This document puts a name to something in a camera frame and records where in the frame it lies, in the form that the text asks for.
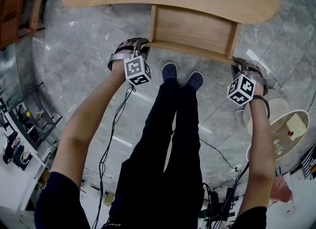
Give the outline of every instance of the hand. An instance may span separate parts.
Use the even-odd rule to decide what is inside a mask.
[[[257,72],[253,72],[253,71],[250,71],[250,74],[253,75],[253,76],[260,76],[259,73]],[[255,92],[254,92],[254,95],[256,96],[263,96],[263,85],[261,83],[256,83],[256,86],[255,86]]]
[[[126,45],[134,45],[135,42],[123,42],[119,47],[123,47]],[[118,53],[133,53],[131,50],[122,50]],[[112,74],[118,77],[123,78],[125,80],[125,70],[124,70],[124,61],[123,60],[114,60],[112,63]]]

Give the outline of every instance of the black and white striped cloth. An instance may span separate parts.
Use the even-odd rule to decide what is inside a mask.
[[[316,178],[316,144],[307,152],[302,162],[305,179],[312,180]]]

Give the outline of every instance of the shoe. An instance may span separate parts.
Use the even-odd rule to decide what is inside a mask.
[[[190,75],[186,82],[186,86],[191,86],[195,91],[201,88],[203,85],[203,75],[200,71],[194,70]]]
[[[167,79],[177,80],[177,76],[178,76],[178,68],[177,68],[177,64],[175,64],[174,62],[172,62],[172,61],[167,62],[162,67],[163,82],[165,82]]]

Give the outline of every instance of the forearm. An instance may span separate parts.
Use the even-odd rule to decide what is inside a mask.
[[[76,109],[62,138],[89,145],[111,98],[124,83],[124,77],[110,74]]]
[[[256,99],[250,102],[252,115],[252,142],[249,157],[249,177],[273,179],[276,158],[270,123],[265,103]]]

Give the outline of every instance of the black pants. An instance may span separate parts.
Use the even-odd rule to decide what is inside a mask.
[[[164,172],[176,112],[171,156]],[[141,140],[122,164],[109,222],[135,228],[196,229],[204,197],[199,148],[196,92],[168,79],[160,86]]]

